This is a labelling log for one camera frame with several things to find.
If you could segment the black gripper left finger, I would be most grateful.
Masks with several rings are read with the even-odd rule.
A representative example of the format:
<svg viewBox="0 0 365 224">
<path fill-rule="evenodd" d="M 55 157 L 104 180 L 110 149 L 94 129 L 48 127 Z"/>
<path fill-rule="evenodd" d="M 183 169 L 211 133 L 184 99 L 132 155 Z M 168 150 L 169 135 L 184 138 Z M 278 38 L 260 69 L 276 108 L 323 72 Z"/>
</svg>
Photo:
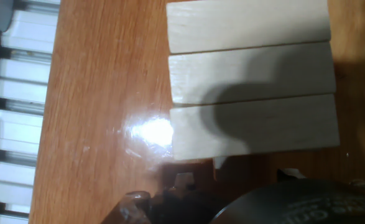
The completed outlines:
<svg viewBox="0 0 365 224">
<path fill-rule="evenodd" d="M 150 199 L 150 193 L 145 191 L 127 193 L 101 224 L 151 224 L 147 217 Z"/>
</svg>

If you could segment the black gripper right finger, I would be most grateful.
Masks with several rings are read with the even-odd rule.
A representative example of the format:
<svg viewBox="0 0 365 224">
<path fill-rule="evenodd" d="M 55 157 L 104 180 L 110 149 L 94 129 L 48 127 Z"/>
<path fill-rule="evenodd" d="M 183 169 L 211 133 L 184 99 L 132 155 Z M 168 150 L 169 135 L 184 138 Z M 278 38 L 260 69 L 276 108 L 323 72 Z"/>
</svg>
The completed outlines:
<svg viewBox="0 0 365 224">
<path fill-rule="evenodd" d="M 207 224 L 215 217 L 210 195 L 196 188 L 191 172 L 179 173 L 173 187 L 152 198 L 155 224 Z"/>
</svg>

